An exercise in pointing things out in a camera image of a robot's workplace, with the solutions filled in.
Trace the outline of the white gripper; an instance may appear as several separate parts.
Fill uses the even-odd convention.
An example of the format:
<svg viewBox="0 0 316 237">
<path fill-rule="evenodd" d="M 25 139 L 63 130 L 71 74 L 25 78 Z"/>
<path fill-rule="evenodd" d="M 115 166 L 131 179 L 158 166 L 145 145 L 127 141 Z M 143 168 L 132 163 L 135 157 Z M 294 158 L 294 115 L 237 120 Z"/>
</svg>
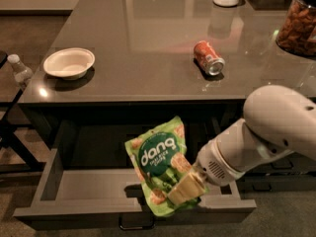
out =
<svg viewBox="0 0 316 237">
<path fill-rule="evenodd" d="M 215 139 L 209 140 L 197 154 L 194 163 L 197 172 L 188 172 L 168 193 L 168 199 L 174 205 L 198 198 L 206 192 L 205 180 L 215 186 L 225 187 L 240 179 L 244 172 L 232 168 L 222 156 Z"/>
</svg>

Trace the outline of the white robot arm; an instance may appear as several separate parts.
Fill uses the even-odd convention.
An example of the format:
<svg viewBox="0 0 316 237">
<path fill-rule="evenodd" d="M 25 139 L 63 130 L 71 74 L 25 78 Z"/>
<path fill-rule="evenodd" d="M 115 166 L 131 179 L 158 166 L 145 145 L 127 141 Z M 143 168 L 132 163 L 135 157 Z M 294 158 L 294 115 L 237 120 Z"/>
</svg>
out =
<svg viewBox="0 0 316 237">
<path fill-rule="evenodd" d="M 201 148 L 168 199 L 180 205 L 202 196 L 208 184 L 224 187 L 293 152 L 316 159 L 316 104 L 283 86 L 261 87 L 246 99 L 243 117 Z"/>
</svg>

